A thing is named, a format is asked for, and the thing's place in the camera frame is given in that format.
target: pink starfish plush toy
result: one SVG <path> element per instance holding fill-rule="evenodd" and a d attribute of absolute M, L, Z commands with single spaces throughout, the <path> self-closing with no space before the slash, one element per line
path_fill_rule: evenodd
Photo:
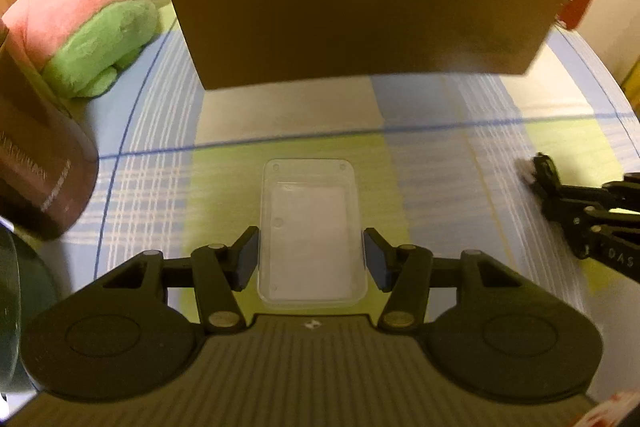
<path fill-rule="evenodd" d="M 63 98 L 98 96 L 158 24 L 151 0 L 17 0 L 2 17 L 10 50 Z"/>

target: ribbed surface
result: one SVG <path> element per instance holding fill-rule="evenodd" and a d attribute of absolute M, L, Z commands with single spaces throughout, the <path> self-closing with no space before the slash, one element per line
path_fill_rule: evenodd
<path fill-rule="evenodd" d="M 503 405 L 443 378 L 418 344 L 366 317 L 262 316 L 248 331 L 210 338 L 177 380 L 114 404 L 39 395 L 10 427 L 566 427 L 585 397 Z"/>

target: brown cup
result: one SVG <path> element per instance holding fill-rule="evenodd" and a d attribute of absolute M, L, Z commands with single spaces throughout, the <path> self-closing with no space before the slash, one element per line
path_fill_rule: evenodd
<path fill-rule="evenodd" d="M 34 89 L 7 40 L 0 20 L 0 216 L 53 239 L 88 203 L 98 153 L 68 112 Z"/>

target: tablecloth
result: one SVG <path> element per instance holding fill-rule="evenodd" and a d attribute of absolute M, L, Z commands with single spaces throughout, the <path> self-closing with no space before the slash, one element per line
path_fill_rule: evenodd
<path fill-rule="evenodd" d="M 593 186 L 640 170 L 638 119 L 578 34 L 553 29 L 523 76 L 363 75 L 205 92 L 170 4 L 162 21 L 113 89 L 84 108 L 100 153 L 95 192 L 40 252 L 67 291 L 146 248 L 178 257 L 232 243 L 258 225 L 272 158 L 344 158 L 363 227 L 392 244 L 448 257 L 477 248 L 514 267 L 600 328 L 596 399 L 640 389 L 640 285 L 574 259 L 514 167 L 542 151 L 564 183 Z M 265 309 L 255 275 L 238 299 L 245 312 Z M 376 317 L 384 300 L 370 283 L 342 312 Z M 435 290 L 430 300 L 435 317 L 454 296 Z M 193 293 L 171 302 L 196 319 Z"/>

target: dark green bowl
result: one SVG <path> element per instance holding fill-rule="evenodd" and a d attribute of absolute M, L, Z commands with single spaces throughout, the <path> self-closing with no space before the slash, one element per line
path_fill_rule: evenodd
<path fill-rule="evenodd" d="M 57 300 L 53 278 L 40 257 L 0 225 L 0 392 L 31 389 L 20 362 L 20 332 Z"/>

